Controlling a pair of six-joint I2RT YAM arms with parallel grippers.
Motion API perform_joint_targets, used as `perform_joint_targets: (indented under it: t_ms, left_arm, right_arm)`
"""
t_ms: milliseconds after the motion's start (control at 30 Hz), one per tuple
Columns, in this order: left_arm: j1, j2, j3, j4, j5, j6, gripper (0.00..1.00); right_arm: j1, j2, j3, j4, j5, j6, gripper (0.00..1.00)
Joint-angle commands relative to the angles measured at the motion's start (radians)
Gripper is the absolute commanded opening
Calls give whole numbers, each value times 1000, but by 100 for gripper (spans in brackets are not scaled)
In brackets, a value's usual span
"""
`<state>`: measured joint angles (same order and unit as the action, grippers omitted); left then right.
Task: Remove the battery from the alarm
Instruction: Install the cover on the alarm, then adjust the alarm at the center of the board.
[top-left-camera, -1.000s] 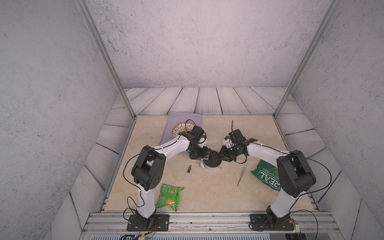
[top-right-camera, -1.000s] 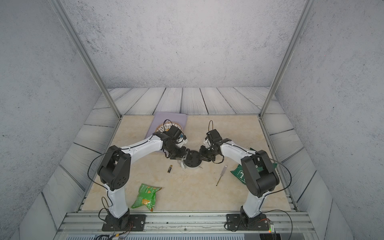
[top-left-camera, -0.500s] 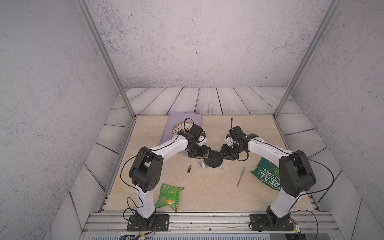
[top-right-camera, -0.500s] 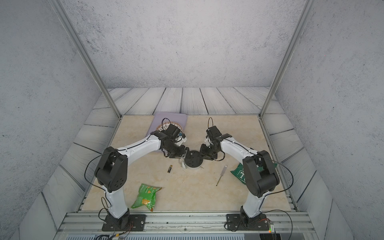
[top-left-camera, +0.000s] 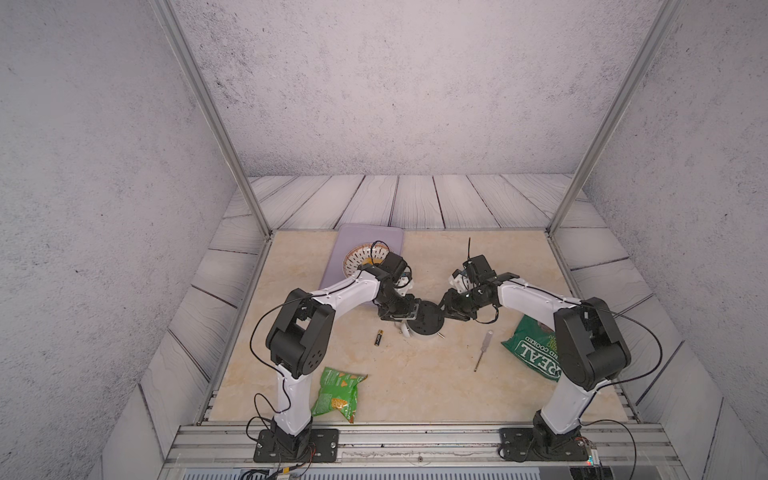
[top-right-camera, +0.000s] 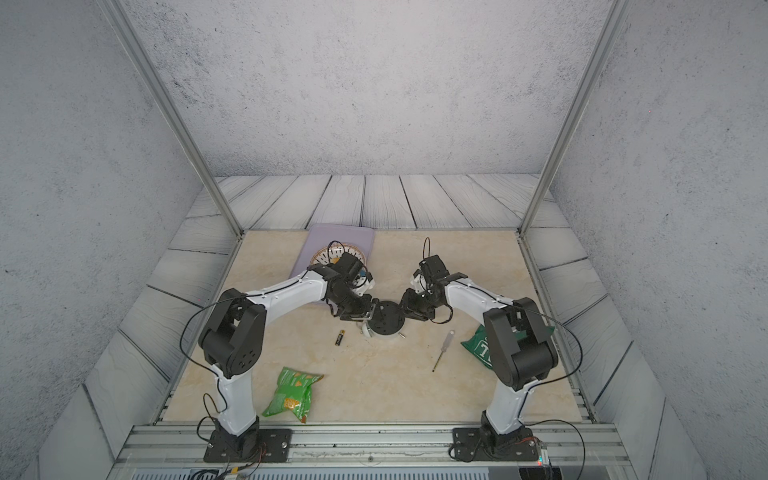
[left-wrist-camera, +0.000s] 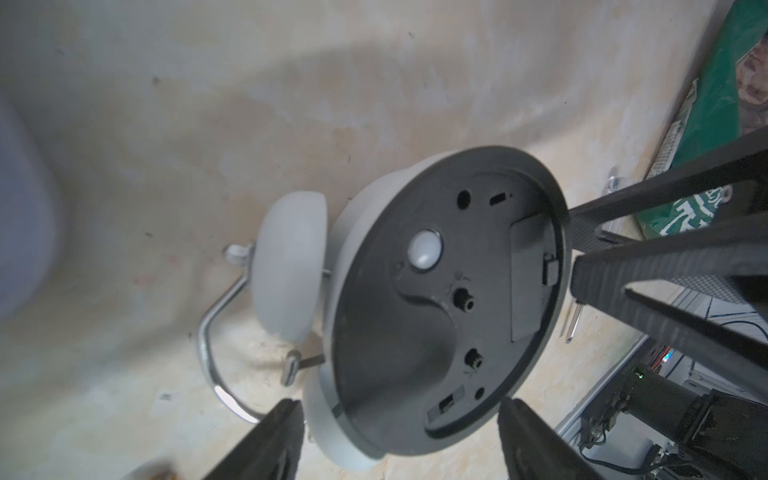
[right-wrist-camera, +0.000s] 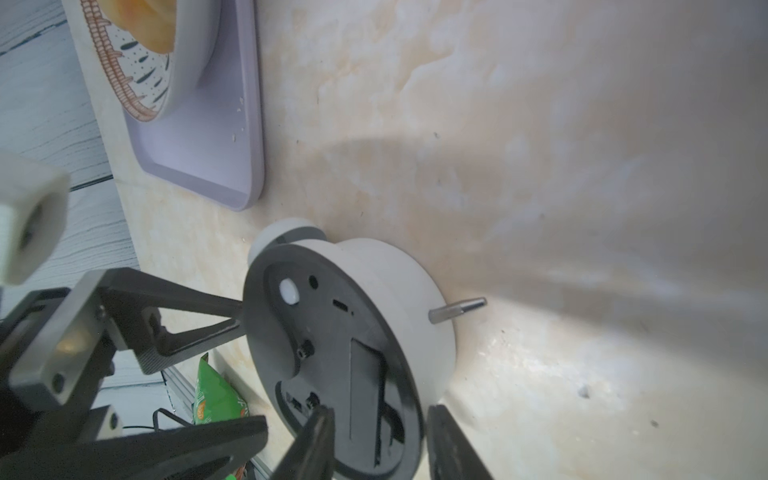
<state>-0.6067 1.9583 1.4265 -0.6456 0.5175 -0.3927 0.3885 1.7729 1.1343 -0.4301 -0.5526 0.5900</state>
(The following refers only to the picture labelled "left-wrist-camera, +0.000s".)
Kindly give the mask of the clear handled screwdriver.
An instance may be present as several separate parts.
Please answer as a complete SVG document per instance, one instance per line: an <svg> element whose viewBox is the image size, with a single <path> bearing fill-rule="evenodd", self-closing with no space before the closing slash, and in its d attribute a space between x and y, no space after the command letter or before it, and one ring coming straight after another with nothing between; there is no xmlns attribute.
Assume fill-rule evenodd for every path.
<svg viewBox="0 0 768 480"><path fill-rule="evenodd" d="M579 300L573 299L567 312L566 322L562 329L561 336L566 344L570 344L575 337L583 308L585 304Z"/></svg>

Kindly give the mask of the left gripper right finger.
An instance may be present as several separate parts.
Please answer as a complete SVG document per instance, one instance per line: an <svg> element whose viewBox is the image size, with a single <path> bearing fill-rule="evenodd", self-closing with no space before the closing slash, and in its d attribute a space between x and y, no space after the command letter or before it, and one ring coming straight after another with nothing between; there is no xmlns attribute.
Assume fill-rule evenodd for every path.
<svg viewBox="0 0 768 480"><path fill-rule="evenodd" d="M499 405L497 424L510 479L601 479L522 400L505 397Z"/></svg>

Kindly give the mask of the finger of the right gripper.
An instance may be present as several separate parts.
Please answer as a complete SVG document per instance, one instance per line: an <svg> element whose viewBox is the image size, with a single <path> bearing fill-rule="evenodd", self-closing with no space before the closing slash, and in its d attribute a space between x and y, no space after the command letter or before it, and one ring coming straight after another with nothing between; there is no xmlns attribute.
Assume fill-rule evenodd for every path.
<svg viewBox="0 0 768 480"><path fill-rule="evenodd" d="M674 306L687 277L735 281L767 314L767 216L754 214L676 236L576 258L572 296L669 345L758 399L767 396L767 346Z"/></svg>
<svg viewBox="0 0 768 480"><path fill-rule="evenodd" d="M767 129L762 127L669 170L569 211L572 246L583 253L630 240L604 233L602 225L716 187L732 187L732 197L716 214L717 224L767 209Z"/></svg>

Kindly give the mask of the white alarm clock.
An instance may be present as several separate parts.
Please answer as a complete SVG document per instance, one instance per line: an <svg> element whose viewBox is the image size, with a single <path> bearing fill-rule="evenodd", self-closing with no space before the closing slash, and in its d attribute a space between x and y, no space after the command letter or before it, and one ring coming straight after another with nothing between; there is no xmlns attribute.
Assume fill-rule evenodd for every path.
<svg viewBox="0 0 768 480"><path fill-rule="evenodd" d="M541 328L511 341L510 227L552 225ZM483 426L526 379L560 314L571 267L565 199L550 171L511 147L438 154L369 184L335 222L323 194L295 191L257 238L226 248L241 276L201 319L197 348L215 395L241 419L264 414L225 385L210 329L240 293L270 335L298 345L315 320L321 354L287 354L282 382L306 377L318 448L367 470L390 454L431 454Z"/></svg>

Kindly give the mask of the black battery cover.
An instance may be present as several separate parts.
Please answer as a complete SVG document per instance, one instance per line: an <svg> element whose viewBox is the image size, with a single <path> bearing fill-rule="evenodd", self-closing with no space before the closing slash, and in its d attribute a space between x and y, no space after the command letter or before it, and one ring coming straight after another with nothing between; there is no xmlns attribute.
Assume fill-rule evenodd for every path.
<svg viewBox="0 0 768 480"><path fill-rule="evenodd" d="M547 246L550 219L537 214L510 227L511 341L522 342L541 328L544 309L545 257L554 252Z"/></svg>

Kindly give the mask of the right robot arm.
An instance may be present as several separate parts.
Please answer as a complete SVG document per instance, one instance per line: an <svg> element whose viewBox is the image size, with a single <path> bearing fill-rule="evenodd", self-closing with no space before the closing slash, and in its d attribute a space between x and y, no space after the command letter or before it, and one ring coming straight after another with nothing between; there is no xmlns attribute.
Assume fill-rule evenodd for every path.
<svg viewBox="0 0 768 480"><path fill-rule="evenodd" d="M611 220L727 187L707 227L636 241L605 232ZM579 255L572 296L746 389L696 394L654 372L630 370L609 408L634 416L678 448L670 467L715 479L767 475L767 346L632 289L641 281L732 293L767 311L767 132L758 129L650 180L571 211Z"/></svg>

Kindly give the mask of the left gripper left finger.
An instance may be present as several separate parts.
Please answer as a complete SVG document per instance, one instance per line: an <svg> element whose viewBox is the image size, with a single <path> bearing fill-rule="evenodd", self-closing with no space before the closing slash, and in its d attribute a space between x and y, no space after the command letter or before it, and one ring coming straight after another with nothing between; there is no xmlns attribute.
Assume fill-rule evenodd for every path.
<svg viewBox="0 0 768 480"><path fill-rule="evenodd" d="M293 480L305 436L302 404L281 400L206 476L206 480Z"/></svg>

